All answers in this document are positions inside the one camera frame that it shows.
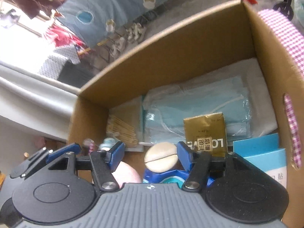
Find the blue white book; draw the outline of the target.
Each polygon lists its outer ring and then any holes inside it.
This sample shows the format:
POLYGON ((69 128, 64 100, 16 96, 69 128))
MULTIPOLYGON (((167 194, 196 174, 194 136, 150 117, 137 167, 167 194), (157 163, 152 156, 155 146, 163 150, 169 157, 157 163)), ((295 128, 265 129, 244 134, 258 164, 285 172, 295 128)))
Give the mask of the blue white book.
POLYGON ((234 141, 233 152, 287 187, 287 157, 277 133, 234 141))

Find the white shoes pair left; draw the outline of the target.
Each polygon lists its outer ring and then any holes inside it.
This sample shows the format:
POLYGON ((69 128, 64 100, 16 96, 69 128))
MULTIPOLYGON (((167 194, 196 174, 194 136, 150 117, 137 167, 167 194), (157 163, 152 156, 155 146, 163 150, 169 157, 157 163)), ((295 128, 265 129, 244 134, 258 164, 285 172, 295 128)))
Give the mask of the white shoes pair left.
POLYGON ((110 53, 113 57, 121 54, 126 47, 126 39, 122 36, 116 40, 111 47, 110 53))

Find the blue face mask packet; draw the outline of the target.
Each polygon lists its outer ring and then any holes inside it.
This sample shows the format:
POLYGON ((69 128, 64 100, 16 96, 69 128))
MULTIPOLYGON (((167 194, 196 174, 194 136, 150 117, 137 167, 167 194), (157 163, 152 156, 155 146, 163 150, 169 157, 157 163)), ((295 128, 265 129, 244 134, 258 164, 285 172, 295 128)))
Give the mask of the blue face mask packet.
POLYGON ((261 137, 278 128, 271 97, 255 58, 191 80, 148 91, 143 100, 144 142, 185 139, 185 118, 223 113, 227 140, 261 137))

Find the cotton swab packet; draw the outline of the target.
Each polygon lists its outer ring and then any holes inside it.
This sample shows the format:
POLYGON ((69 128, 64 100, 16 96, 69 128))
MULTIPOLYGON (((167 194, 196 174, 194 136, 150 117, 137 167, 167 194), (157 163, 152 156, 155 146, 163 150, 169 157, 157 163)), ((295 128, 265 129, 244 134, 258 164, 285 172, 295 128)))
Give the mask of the cotton swab packet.
POLYGON ((121 141, 126 151, 143 152, 143 96, 139 96, 109 110, 106 136, 121 141))

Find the brown cardboard box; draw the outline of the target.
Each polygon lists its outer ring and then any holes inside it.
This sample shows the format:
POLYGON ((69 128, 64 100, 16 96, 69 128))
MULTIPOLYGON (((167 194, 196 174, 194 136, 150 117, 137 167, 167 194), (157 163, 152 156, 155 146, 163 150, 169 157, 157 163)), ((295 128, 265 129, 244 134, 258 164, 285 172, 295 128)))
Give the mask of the brown cardboard box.
POLYGON ((288 227, 303 227, 303 76, 287 50, 253 7, 241 0, 195 14, 152 36, 118 58, 81 88, 69 125, 68 142, 102 142, 108 110, 150 89, 257 58, 271 96, 280 145, 287 151, 288 227), (302 142, 302 166, 292 166, 292 137, 284 107, 291 97, 302 142))

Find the pink checkered tablecloth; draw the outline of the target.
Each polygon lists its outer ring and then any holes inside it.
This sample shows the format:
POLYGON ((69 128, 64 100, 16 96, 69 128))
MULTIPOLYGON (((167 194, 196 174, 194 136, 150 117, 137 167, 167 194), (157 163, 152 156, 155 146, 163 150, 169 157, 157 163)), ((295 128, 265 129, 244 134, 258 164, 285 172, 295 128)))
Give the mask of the pink checkered tablecloth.
MULTIPOLYGON (((292 58, 296 69, 300 72, 300 75, 303 76, 303 35, 292 22, 277 11, 264 9, 259 11, 258 15, 273 31, 279 42, 292 58)), ((284 94, 283 100, 292 137, 292 166, 298 170, 302 166, 302 142, 299 136, 299 126, 290 95, 284 94)))

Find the blue patterned hanging sheet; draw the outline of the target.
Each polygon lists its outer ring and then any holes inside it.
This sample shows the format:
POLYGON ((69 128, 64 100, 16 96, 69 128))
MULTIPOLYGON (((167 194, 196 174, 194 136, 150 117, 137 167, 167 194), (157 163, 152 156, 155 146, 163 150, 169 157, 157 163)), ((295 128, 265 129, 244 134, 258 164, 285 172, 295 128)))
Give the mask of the blue patterned hanging sheet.
POLYGON ((88 47, 168 0, 66 0, 58 21, 88 47))

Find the white curtain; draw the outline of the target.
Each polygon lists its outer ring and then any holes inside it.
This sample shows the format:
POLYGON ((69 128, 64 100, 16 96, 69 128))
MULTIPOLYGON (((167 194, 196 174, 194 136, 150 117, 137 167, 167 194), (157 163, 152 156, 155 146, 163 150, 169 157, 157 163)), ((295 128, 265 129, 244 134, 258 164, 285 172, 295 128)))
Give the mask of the white curtain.
POLYGON ((68 137, 79 88, 1 63, 1 120, 59 141, 68 137))

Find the white shoes pair right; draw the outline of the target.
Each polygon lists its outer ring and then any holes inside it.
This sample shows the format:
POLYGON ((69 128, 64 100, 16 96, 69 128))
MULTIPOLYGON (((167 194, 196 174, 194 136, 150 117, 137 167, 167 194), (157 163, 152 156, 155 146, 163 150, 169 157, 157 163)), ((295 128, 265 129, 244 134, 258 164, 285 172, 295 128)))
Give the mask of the white shoes pair right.
POLYGON ((127 31, 127 41, 130 43, 141 43, 144 40, 144 36, 147 28, 140 23, 133 23, 127 31))

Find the teal wet wipes pack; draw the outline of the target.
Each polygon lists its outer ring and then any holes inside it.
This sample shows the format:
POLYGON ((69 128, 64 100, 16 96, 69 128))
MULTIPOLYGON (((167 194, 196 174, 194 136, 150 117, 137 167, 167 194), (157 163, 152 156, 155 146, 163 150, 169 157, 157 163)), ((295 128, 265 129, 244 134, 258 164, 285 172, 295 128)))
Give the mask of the teal wet wipes pack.
POLYGON ((143 183, 176 183, 179 188, 182 188, 183 183, 188 178, 189 172, 184 170, 169 170, 162 173, 155 173, 148 169, 144 171, 143 183))

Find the pink plush doll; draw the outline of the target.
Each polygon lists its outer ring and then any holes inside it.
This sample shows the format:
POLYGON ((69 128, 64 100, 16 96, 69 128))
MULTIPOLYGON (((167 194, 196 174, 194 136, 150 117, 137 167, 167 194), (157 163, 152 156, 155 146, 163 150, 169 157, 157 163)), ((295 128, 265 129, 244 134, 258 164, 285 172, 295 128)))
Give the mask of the pink plush doll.
MULTIPOLYGON (((117 142, 117 139, 106 138, 98 148, 100 150, 109 151, 117 142)), ((120 188, 122 188, 125 183, 142 183, 142 179, 137 171, 123 161, 119 163, 116 171, 112 172, 112 175, 120 188)))

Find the polka dot cloth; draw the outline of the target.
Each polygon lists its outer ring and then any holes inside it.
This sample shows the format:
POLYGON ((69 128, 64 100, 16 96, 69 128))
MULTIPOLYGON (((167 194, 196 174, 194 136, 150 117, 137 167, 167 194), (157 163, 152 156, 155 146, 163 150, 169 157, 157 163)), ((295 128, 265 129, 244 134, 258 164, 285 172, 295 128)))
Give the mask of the polka dot cloth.
POLYGON ((76 46, 73 44, 56 47, 39 68, 38 74, 51 79, 58 79, 67 62, 80 63, 76 46))

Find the yellow snack packet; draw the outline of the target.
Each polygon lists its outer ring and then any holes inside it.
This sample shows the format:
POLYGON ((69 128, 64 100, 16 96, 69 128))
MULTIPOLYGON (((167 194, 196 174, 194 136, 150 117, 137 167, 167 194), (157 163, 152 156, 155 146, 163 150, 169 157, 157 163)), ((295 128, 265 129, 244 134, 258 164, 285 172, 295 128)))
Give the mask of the yellow snack packet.
POLYGON ((188 147, 196 152, 207 151, 216 157, 225 156, 227 135, 223 113, 185 118, 183 124, 188 147))

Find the white shoes pair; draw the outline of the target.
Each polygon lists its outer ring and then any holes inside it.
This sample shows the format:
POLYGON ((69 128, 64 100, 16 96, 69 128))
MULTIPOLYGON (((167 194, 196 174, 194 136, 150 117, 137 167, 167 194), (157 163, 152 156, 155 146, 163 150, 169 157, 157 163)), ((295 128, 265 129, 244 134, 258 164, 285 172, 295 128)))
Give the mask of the white shoes pair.
POLYGON ((144 36, 147 28, 140 23, 133 23, 127 31, 127 41, 130 43, 141 43, 144 40, 144 36))
POLYGON ((116 40, 111 47, 110 53, 113 57, 121 54, 126 47, 126 39, 122 36, 116 40))

